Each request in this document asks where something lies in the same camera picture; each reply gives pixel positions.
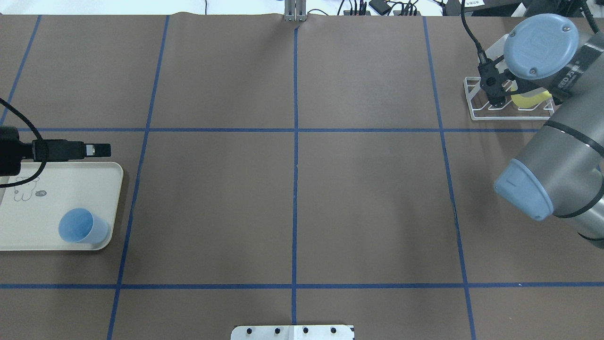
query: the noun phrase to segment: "white label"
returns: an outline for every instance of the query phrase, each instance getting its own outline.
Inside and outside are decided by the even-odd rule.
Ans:
[[[466,0],[466,7],[484,6],[484,0]]]

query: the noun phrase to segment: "grid line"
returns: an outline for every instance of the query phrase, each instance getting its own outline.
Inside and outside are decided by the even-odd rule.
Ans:
[[[30,54],[31,46],[33,45],[34,39],[36,38],[37,29],[38,27],[40,27],[41,20],[42,15],[39,15],[36,19],[36,25],[34,25],[34,29],[31,32],[30,41],[27,43],[27,48],[25,49],[25,53],[23,54],[23,59],[21,59],[21,64],[19,65],[19,69],[17,70],[17,75],[14,77],[13,87],[10,89],[10,93],[8,94],[6,102],[9,104],[13,100],[14,92],[17,90],[17,84],[19,83],[19,79],[21,78],[21,73],[23,72],[23,68],[25,67],[25,61],[27,60],[27,56],[29,56]],[[7,112],[8,108],[4,108],[4,112],[2,113],[2,117],[0,118],[0,125],[4,124]]]
[[[292,325],[298,322],[298,29],[294,29],[294,199],[292,214]]]
[[[19,128],[29,132],[28,128]],[[145,132],[146,128],[38,128],[41,132]],[[299,133],[312,132],[538,132],[539,129],[458,129],[458,128],[298,128]],[[295,128],[149,128],[149,132],[296,132]]]
[[[291,289],[289,283],[261,284],[122,284],[121,290],[254,290]],[[604,287],[604,281],[486,282],[486,283],[298,283],[296,289],[488,289],[488,288],[576,288]],[[116,284],[0,284],[0,289],[116,289]]]
[[[113,329],[114,329],[114,325],[115,325],[117,307],[120,302],[121,284],[122,284],[122,280],[124,277],[124,267],[126,265],[126,255],[128,254],[128,244],[130,241],[130,233],[132,232],[134,209],[135,209],[135,206],[137,203],[138,190],[140,188],[140,183],[141,183],[141,171],[143,169],[145,153],[147,151],[147,141],[149,140],[149,128],[151,127],[151,119],[153,118],[153,105],[155,104],[155,94],[157,92],[157,85],[159,82],[159,74],[161,71],[161,61],[162,61],[162,57],[164,55],[165,39],[166,39],[166,36],[168,33],[169,23],[170,23],[170,16],[167,15],[167,16],[165,16],[164,32],[163,32],[163,35],[161,38],[161,46],[159,48],[159,57],[157,60],[157,68],[155,70],[155,80],[153,81],[153,90],[151,92],[151,100],[149,102],[149,113],[147,114],[147,125],[145,127],[145,135],[143,137],[143,147],[141,148],[141,157],[138,161],[137,179],[135,180],[135,183],[134,183],[134,192],[132,194],[132,204],[130,206],[128,227],[126,228],[126,237],[124,240],[124,247],[123,247],[122,254],[121,254],[120,271],[118,273],[118,278],[117,278],[117,287],[115,288],[114,303],[113,303],[113,307],[111,309],[111,318],[109,319],[109,329],[107,331],[107,340],[111,340],[111,337],[113,336]]]
[[[439,101],[439,92],[436,86],[436,75],[434,72],[434,61],[432,59],[432,51],[430,48],[430,37],[428,33],[428,21],[426,17],[422,17],[423,19],[423,29],[424,35],[426,38],[426,50],[428,52],[428,64],[430,66],[430,76],[432,78],[432,90],[434,92],[434,105],[436,107],[436,115],[439,120],[439,129],[440,129],[440,143],[443,149],[443,158],[445,160],[445,172],[447,175],[447,184],[449,186],[449,198],[451,199],[451,206],[453,208],[453,218],[455,220],[455,233],[457,234],[457,252],[459,254],[459,262],[461,267],[461,278],[463,280],[463,290],[466,295],[466,308],[467,308],[467,318],[470,326],[470,336],[472,340],[476,340],[476,330],[474,327],[474,314],[472,312],[472,301],[470,299],[470,289],[467,285],[467,272],[466,272],[466,262],[463,256],[463,244],[461,242],[461,232],[459,230],[459,219],[457,217],[457,205],[455,204],[455,192],[453,191],[453,181],[451,179],[451,167],[449,166],[449,155],[447,153],[447,146],[445,140],[445,132],[443,130],[443,119],[440,112],[440,101]]]

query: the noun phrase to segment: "black cable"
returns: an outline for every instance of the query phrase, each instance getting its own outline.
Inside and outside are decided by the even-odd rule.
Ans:
[[[432,0],[432,1],[434,1],[437,5],[440,6],[440,9],[442,9],[442,11],[443,11],[443,16],[446,16],[447,9],[445,8],[445,6],[446,6],[445,2],[443,0],[440,0],[440,2],[438,2],[437,0]]]
[[[561,7],[566,6],[566,13],[562,14],[560,13],[562,11],[562,9],[560,9]],[[577,10],[580,10],[581,7],[581,0],[577,1],[577,0],[569,0],[569,1],[562,1],[560,3],[560,5],[558,6],[558,10],[556,10],[558,13],[555,14],[560,14],[562,16],[566,16],[566,17],[571,17],[572,16],[572,12],[575,12]]]
[[[392,7],[390,7],[390,10],[388,11],[388,14],[386,14],[386,15],[390,15],[390,13],[394,13],[394,6],[396,6],[398,4],[400,4],[401,14],[403,13],[403,10],[405,9],[405,4],[402,1],[386,1],[386,3],[394,4],[394,5],[392,5]]]
[[[467,26],[465,11],[466,11],[466,0],[461,0],[461,23],[463,24],[463,28],[466,29],[467,35],[469,35],[470,39],[472,39],[472,41],[474,41],[474,44],[476,44],[476,50],[478,51],[478,54],[481,54],[481,53],[484,54],[483,46],[480,45],[480,42],[478,41],[478,39],[476,39],[474,34],[472,34],[472,31],[470,31],[470,28]]]
[[[405,8],[403,8],[403,10],[400,11],[399,16],[403,16],[403,15],[406,16],[407,13],[409,13],[409,12],[412,13],[413,11],[411,10],[411,6],[412,5],[411,5],[410,2],[408,2],[407,4],[405,4]]]
[[[594,20],[594,15],[591,14],[590,8],[589,8],[589,6],[587,6],[586,0],[581,1],[581,10],[583,11],[583,14],[585,15],[585,19],[587,19],[587,23],[589,23],[591,30],[594,32],[594,34],[598,33],[600,31],[600,28],[596,24],[596,21]]]
[[[309,11],[308,11],[308,12],[306,12],[306,13],[310,13],[310,12],[312,12],[312,11],[319,11],[319,12],[321,12],[321,13],[325,14],[326,16],[329,16],[329,14],[325,13],[324,11],[322,11],[322,10],[320,10],[320,9],[318,9],[318,8],[313,8],[313,9],[309,10]]]
[[[415,4],[417,3],[416,0],[415,2],[411,3],[411,1],[407,4],[407,6],[405,6],[405,14],[407,16],[413,16],[413,15],[417,15],[417,7],[415,6]]]
[[[42,154],[41,159],[47,159],[48,158],[48,145],[46,144],[46,141],[42,138],[42,135],[40,135],[40,132],[32,124],[32,122],[29,119],[27,119],[22,113],[20,113],[19,110],[14,108],[13,105],[10,105],[2,98],[0,98],[0,104],[2,104],[2,106],[6,107],[10,112],[14,113],[19,119],[21,119],[27,125],[27,127],[31,130],[31,132],[34,133],[34,136],[36,136],[37,141],[40,143],[40,146],[42,147],[43,154]],[[45,167],[46,167],[46,161],[43,160],[42,163],[40,163],[40,167],[38,168],[36,173],[33,174],[30,178],[27,178],[22,181],[17,181],[14,183],[1,184],[0,188],[1,189],[12,188],[17,185],[23,185],[23,184],[29,183],[29,182],[35,180],[38,176],[40,176],[40,174],[42,173],[42,171],[44,170]]]
[[[336,14],[336,15],[339,15],[339,12],[342,10],[342,6],[344,5],[344,1],[345,0],[342,0],[342,2],[340,2],[340,7],[338,8],[338,14]]]

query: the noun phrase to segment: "tray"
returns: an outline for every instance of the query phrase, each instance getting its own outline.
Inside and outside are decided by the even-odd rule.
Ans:
[[[33,175],[39,163],[23,163],[14,183]],[[113,235],[124,171],[113,162],[48,163],[35,181],[0,189],[0,250],[99,250]],[[86,208],[109,225],[98,244],[69,243],[59,236],[59,221],[74,208]]]

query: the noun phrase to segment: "blue cup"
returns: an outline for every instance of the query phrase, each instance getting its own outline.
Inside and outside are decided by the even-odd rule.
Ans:
[[[77,208],[61,218],[59,235],[63,241],[70,243],[97,244],[107,239],[109,226],[87,209]]]

